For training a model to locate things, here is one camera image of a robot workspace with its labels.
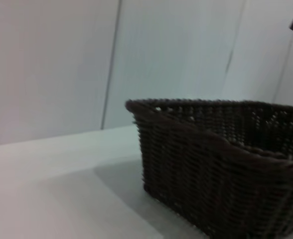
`woven texture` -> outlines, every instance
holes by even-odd
[[[293,107],[139,100],[144,188],[211,238],[293,232]]]

